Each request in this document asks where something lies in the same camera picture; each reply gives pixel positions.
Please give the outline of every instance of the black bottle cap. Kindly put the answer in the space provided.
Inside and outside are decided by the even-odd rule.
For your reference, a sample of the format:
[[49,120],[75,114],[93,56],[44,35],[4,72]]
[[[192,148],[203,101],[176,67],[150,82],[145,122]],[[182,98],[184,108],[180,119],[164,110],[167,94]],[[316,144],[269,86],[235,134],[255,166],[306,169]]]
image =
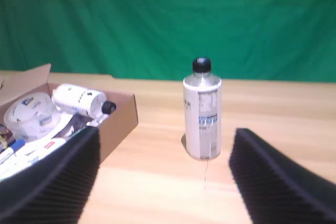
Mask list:
[[193,72],[207,73],[211,71],[211,61],[208,58],[199,57],[193,61]]
[[103,114],[110,115],[117,109],[117,105],[114,102],[106,101],[101,107]]

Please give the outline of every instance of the green backdrop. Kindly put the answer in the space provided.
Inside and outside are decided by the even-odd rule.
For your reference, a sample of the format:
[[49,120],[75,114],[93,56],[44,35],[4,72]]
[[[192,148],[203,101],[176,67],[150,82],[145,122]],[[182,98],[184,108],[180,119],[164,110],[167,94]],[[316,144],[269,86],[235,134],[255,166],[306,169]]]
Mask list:
[[0,69],[336,81],[336,0],[0,0]]

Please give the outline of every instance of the table surface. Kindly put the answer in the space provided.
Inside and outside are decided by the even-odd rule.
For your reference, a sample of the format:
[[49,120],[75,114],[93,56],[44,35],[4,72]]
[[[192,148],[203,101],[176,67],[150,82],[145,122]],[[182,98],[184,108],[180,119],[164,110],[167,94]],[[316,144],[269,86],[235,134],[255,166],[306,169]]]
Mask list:
[[228,167],[237,127],[336,183],[336,84],[224,80],[222,152],[207,162],[181,143],[181,82],[64,73],[50,80],[133,92],[138,106],[139,125],[101,164],[80,224],[250,224]]

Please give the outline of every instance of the cardboard box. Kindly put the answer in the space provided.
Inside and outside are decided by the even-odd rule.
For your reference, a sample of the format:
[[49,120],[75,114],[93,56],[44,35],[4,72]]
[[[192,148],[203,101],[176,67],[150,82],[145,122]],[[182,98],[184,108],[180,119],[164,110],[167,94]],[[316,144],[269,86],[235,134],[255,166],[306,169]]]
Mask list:
[[[51,64],[20,72],[9,79],[0,76],[0,123],[4,123],[4,114],[17,99],[33,92],[46,92],[62,83],[48,82]],[[101,90],[109,101],[117,105],[114,111],[99,125],[101,143],[101,162],[121,143],[121,141],[137,126],[138,113],[134,94]]]

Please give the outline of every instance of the tape roll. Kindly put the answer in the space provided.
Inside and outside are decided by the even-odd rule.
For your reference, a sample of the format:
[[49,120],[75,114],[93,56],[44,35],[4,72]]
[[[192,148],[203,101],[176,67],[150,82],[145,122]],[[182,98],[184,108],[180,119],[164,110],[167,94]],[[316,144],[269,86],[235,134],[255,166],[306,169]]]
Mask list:
[[61,113],[46,93],[37,92],[14,102],[6,111],[4,122],[16,139],[26,142],[47,135],[59,123]]

